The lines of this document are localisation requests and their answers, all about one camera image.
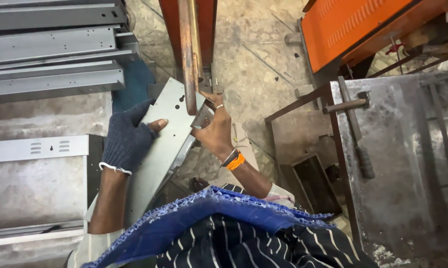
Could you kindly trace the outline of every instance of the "navy blue glove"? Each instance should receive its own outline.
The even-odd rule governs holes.
[[[108,141],[105,144],[100,168],[103,166],[132,174],[148,153],[151,144],[167,124],[159,119],[146,125],[140,123],[155,100],[148,100],[109,119]]]

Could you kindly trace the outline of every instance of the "fingernail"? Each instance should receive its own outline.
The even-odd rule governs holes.
[[[167,124],[168,124],[168,120],[167,120],[167,119],[161,119],[161,120],[159,120],[159,122],[158,122],[158,125],[159,125],[160,127],[166,126]]]

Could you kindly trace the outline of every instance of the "black wristband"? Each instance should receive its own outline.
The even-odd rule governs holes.
[[[235,148],[231,154],[227,157],[227,159],[222,163],[221,167],[227,167],[228,164],[230,164],[234,159],[236,159],[237,157],[239,157],[239,154],[241,152]]]

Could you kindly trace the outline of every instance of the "stack of metal channels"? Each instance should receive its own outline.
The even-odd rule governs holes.
[[[124,0],[0,0],[0,103],[124,89]]]

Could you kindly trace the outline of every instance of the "orange machine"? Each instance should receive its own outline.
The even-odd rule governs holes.
[[[301,20],[313,73],[349,68],[448,11],[448,0],[316,0]]]

